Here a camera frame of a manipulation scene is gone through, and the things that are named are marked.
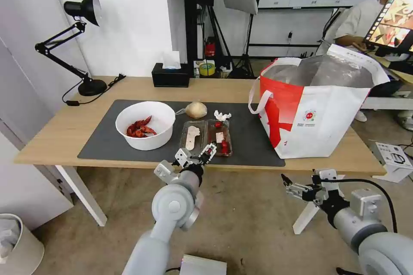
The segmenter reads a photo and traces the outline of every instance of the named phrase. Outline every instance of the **lamp shade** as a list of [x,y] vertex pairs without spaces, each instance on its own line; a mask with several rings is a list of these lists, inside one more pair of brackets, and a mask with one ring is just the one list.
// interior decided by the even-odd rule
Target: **lamp shade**
[[101,7],[99,0],[82,0],[82,2],[66,1],[63,8],[68,15],[73,17],[84,17],[92,24],[99,26]]

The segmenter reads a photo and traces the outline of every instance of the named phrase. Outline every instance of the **gray desk mat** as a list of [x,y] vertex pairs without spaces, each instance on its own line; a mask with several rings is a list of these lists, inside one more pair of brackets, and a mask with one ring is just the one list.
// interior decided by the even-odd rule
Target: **gray desk mat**
[[[80,159],[123,160],[161,162],[174,161],[179,149],[182,128],[186,121],[194,120],[186,114],[177,115],[171,139],[155,150],[136,150],[132,148],[115,128],[118,114],[126,107],[141,101],[116,100],[109,108],[95,131],[77,156]],[[164,101],[175,111],[185,108],[189,102]],[[215,119],[215,110],[231,113],[229,133],[233,153],[230,157],[214,157],[212,164],[285,166],[272,147],[257,115],[252,115],[247,104],[204,102],[208,114],[203,119]]]

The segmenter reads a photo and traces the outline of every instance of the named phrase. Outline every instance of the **red and white bag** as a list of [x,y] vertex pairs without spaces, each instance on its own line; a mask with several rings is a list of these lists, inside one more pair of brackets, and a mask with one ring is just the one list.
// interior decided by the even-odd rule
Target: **red and white bag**
[[[250,112],[259,114],[282,159],[330,156],[370,89],[389,81],[380,64],[368,56],[337,45],[332,45],[327,54],[338,64],[331,65],[328,56],[328,61],[320,62],[320,68],[312,64],[307,70],[298,67],[302,59],[279,58],[261,72],[251,88]],[[253,110],[258,80],[261,99]],[[297,80],[300,86],[290,84]]]

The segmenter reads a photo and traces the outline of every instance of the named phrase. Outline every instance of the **white shirt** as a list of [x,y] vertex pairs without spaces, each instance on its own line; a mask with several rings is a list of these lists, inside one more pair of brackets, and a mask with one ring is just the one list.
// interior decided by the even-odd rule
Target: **white shirt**
[[379,0],[366,0],[350,9],[346,20],[338,28],[335,39],[350,35],[365,37],[381,12],[383,5]]

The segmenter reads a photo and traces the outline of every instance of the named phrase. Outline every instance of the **white bowl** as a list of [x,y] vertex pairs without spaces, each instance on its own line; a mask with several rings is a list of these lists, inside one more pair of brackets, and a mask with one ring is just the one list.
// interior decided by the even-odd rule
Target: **white bowl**
[[[152,115],[148,127],[155,130],[156,135],[148,137],[129,137],[128,127],[137,120],[143,120]],[[152,150],[166,144],[172,136],[172,126],[175,122],[175,111],[169,105],[157,101],[139,102],[127,107],[116,118],[117,131],[123,135],[126,142],[137,150]]]

